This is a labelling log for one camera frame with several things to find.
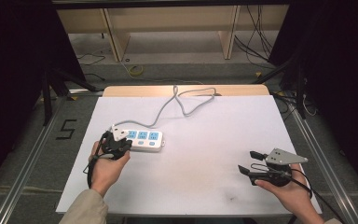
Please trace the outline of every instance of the white table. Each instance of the white table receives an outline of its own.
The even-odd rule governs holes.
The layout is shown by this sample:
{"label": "white table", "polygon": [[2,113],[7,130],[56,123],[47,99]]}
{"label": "white table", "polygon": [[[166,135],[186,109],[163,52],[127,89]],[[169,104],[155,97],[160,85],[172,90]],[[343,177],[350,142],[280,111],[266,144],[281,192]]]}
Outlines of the white table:
{"label": "white table", "polygon": [[[112,123],[124,119],[151,123],[170,97],[102,97],[95,106],[57,212],[64,213],[87,189],[82,173],[92,144]],[[181,100],[190,110],[206,97]],[[134,124],[125,129],[144,130]],[[249,151],[295,153],[272,96],[219,96],[185,118],[171,102],[156,130],[166,146],[159,153],[132,152],[118,182],[104,197],[109,213],[150,217],[251,217],[289,214],[272,194],[251,185],[238,164],[263,163]],[[321,209],[312,200],[319,213]]]}

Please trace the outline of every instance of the human hand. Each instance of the human hand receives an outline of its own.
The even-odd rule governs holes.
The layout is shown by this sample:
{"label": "human hand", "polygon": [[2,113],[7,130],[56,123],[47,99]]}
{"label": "human hand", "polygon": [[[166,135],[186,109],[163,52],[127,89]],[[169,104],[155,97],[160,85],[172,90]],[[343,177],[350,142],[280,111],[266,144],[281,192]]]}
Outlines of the human hand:
{"label": "human hand", "polygon": [[[95,154],[98,144],[98,141],[94,143],[90,156],[91,158]],[[91,189],[96,190],[103,197],[109,188],[117,182],[124,165],[129,159],[129,151],[126,151],[124,156],[116,161],[103,158],[98,159],[92,172]]]}
{"label": "human hand", "polygon": [[[292,169],[301,170],[298,164],[291,164]],[[292,178],[307,185],[305,177],[298,171],[292,172]],[[324,223],[310,202],[309,192],[291,181],[283,187],[276,187],[264,180],[256,180],[258,187],[273,193],[281,204],[291,213],[296,215],[304,224]]]}

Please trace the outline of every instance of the black cable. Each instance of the black cable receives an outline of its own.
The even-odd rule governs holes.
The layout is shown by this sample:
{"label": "black cable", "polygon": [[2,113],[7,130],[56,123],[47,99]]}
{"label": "black cable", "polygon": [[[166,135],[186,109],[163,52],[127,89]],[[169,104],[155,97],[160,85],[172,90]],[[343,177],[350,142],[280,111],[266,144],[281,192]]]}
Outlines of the black cable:
{"label": "black cable", "polygon": [[294,224],[296,219],[297,219],[297,217],[295,215],[292,215],[292,217],[290,218],[290,220],[287,224]]}
{"label": "black cable", "polygon": [[260,21],[260,23],[258,23],[258,33],[260,35],[261,42],[266,47],[266,49],[268,51],[268,56],[269,56],[271,54],[271,51],[270,51],[269,48],[272,48],[272,46],[270,45],[270,43],[267,40],[266,36],[264,35],[264,31],[263,31],[263,26],[262,26],[262,23],[263,23],[263,6],[258,6],[258,19],[257,19],[257,21]]}
{"label": "black cable", "polygon": [[[254,31],[252,32],[251,37],[249,38],[247,46],[249,46],[251,44],[252,38],[255,35],[255,31],[256,31],[256,29],[254,29]],[[248,59],[249,63],[253,64],[252,61],[249,59],[248,54],[246,54],[246,58]]]}
{"label": "black cable", "polygon": [[86,73],[86,74],[84,74],[85,76],[95,76],[95,77],[98,77],[100,80],[102,80],[102,81],[106,81],[106,79],[104,79],[103,77],[100,77],[100,76],[98,76],[97,74],[95,74],[95,73]]}
{"label": "black cable", "polygon": [[249,52],[248,50],[250,50],[250,49],[248,49],[247,47],[244,46],[246,49],[243,49],[242,46],[238,43],[238,40],[237,40],[237,39],[234,39],[234,43],[237,45],[237,47],[238,47],[239,49],[241,49],[241,50],[244,51],[245,53],[250,54],[250,55],[252,55],[252,56],[254,56],[254,57],[260,58],[258,55]]}
{"label": "black cable", "polygon": [[260,6],[261,10],[260,10],[260,31],[262,32],[262,35],[264,36],[264,39],[266,40],[267,44],[272,48],[272,45],[269,43],[269,41],[266,38],[266,35],[264,34],[264,29],[263,29],[263,6]]}
{"label": "black cable", "polygon": [[109,135],[109,132],[106,131],[102,136],[101,136],[101,139],[98,143],[98,146],[95,150],[95,153],[94,155],[92,156],[92,159],[89,161],[89,164],[86,166],[86,168],[83,170],[83,173],[84,174],[87,174],[87,184],[89,185],[89,189],[91,189],[91,183],[92,183],[92,172],[94,171],[94,166],[95,164],[97,163],[97,160],[100,159],[100,157],[102,155],[98,155],[98,153],[100,152],[100,149],[101,149],[101,145],[103,144],[103,140],[105,138],[107,138],[107,136]]}
{"label": "black cable", "polygon": [[273,91],[270,91],[269,94],[272,95],[272,96],[283,98],[287,103],[290,103],[290,104],[295,104],[296,103],[296,97],[294,97],[294,96],[284,96],[284,95],[280,95],[280,94],[278,94],[276,92],[273,92]]}
{"label": "black cable", "polygon": [[255,22],[255,19],[251,13],[251,10],[249,8],[249,6],[246,6],[247,9],[248,9],[248,12],[249,12],[249,15],[252,19],[252,23],[255,27],[255,30],[254,30],[254,33],[257,32],[258,35],[260,36],[260,40],[261,40],[261,45],[263,47],[263,50],[264,50],[264,53],[266,53],[267,57],[269,56],[269,54],[267,53],[267,51],[269,52],[269,48],[266,48],[266,44],[265,44],[265,41],[264,41],[264,38],[263,38],[263,35],[261,34],[261,32],[259,31],[259,28],[257,26],[260,26],[259,23],[260,23],[260,7],[258,8],[257,12],[258,12],[258,15],[257,15],[257,22]]}
{"label": "black cable", "polygon": [[282,99],[281,97],[277,97],[277,96],[273,96],[274,99],[280,100],[282,101],[285,105],[286,105],[286,109],[284,111],[279,111],[281,114],[287,113],[287,111],[289,111],[289,105],[287,104],[287,102]]}
{"label": "black cable", "polygon": [[269,59],[263,57],[261,54],[257,53],[255,50],[249,48],[249,46],[246,46],[242,41],[240,41],[240,40],[238,39],[238,37],[237,37],[236,35],[234,35],[234,37],[235,37],[235,40],[239,41],[242,46],[244,46],[246,49],[250,50],[252,53],[254,53],[254,54],[256,54],[256,55],[251,54],[251,53],[249,53],[249,51],[242,49],[242,50],[245,51],[246,53],[249,53],[249,54],[252,55],[252,56],[261,58],[261,59],[263,59],[263,60],[265,60],[265,61],[268,61],[268,60],[269,60]]}
{"label": "black cable", "polygon": [[[310,184],[310,180],[308,179],[308,177],[302,173],[301,171],[297,170],[297,169],[292,169],[292,171],[296,171],[301,173],[308,181],[308,183]],[[338,218],[338,220],[344,224],[344,220],[342,219],[342,217],[338,214],[338,212],[315,190],[312,188],[311,184],[310,187],[308,188],[307,186],[303,185],[302,183],[298,182],[297,180],[293,179],[291,176],[285,176],[287,178],[290,178],[293,182],[297,183],[299,186],[301,186],[302,188],[306,189],[306,190],[310,190],[310,192],[313,192],[316,197],[318,197],[320,200],[322,200],[322,202],[324,202],[325,205],[327,205],[327,207],[330,208],[330,210],[334,213],[334,215]]]}
{"label": "black cable", "polygon": [[296,109],[293,108],[292,111],[290,111],[289,115],[287,115],[286,118],[284,118],[283,122],[285,122],[287,120],[287,118],[289,118],[289,116],[293,113],[293,111],[295,111]]}
{"label": "black cable", "polygon": [[95,54],[92,54],[92,53],[84,54],[84,55],[82,55],[81,57],[78,57],[78,59],[82,59],[82,58],[84,58],[84,57],[87,56],[87,55],[94,56],[94,57],[98,57],[98,58],[101,58],[101,59],[100,59],[100,60],[97,60],[97,61],[95,61],[95,62],[93,62],[93,63],[81,63],[81,64],[83,64],[83,65],[92,65],[92,64],[98,63],[98,62],[102,61],[103,59],[105,59],[105,56],[103,56],[103,55],[95,55]]}

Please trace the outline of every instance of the white power strip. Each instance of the white power strip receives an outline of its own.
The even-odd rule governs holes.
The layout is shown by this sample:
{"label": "white power strip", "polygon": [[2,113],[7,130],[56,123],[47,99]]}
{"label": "white power strip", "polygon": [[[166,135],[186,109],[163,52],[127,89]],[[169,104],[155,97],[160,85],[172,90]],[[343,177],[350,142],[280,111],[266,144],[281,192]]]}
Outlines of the white power strip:
{"label": "white power strip", "polygon": [[158,152],[164,146],[162,132],[144,130],[123,130],[128,133],[127,139],[132,141],[131,150]]}

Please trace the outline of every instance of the wooden edge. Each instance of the wooden edge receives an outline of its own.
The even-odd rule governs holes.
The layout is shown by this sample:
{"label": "wooden edge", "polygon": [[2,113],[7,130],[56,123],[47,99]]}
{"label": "wooden edge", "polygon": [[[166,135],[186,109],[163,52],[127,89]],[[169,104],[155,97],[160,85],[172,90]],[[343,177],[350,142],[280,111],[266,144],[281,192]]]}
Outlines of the wooden edge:
{"label": "wooden edge", "polygon": [[[223,96],[269,95],[265,85],[178,85],[178,92],[216,88]],[[110,86],[105,88],[103,97],[172,96],[173,86]],[[187,95],[200,95],[199,91]]]}

